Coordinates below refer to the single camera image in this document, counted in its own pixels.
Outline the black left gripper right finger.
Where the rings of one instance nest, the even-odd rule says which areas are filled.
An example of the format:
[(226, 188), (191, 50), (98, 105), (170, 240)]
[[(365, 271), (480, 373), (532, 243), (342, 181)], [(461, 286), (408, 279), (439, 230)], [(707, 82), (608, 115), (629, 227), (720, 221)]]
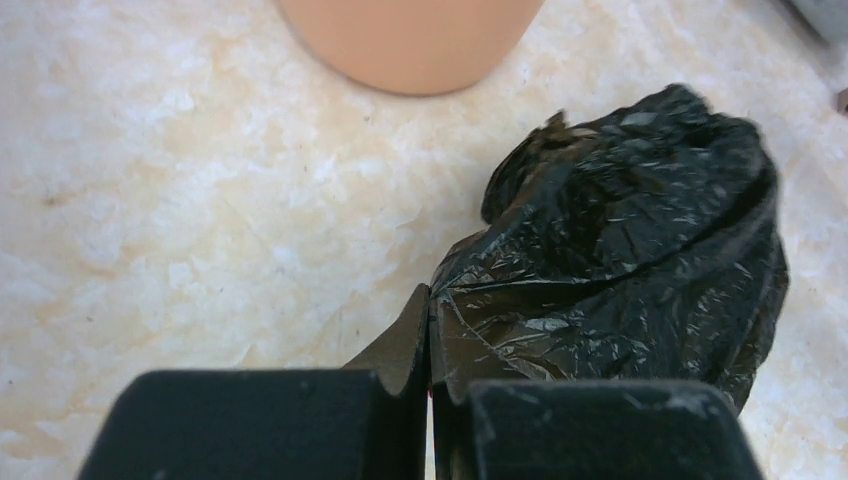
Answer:
[(429, 303), (439, 479), (758, 479), (725, 396), (694, 381), (532, 381)]

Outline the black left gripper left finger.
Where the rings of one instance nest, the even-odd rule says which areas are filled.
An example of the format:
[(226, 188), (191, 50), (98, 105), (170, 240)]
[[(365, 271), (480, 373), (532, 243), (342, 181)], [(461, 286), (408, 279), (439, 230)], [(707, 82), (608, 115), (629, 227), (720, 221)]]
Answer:
[(114, 402), (82, 479), (421, 479), (429, 290), (340, 368), (157, 370)]

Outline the black trash bag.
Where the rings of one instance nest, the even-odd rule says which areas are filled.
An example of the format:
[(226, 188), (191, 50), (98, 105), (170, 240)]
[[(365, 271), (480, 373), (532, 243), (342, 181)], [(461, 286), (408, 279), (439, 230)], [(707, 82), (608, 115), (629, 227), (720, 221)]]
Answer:
[(441, 378), (692, 380), (745, 406), (789, 286), (758, 126), (672, 84), (532, 130), (431, 286)]

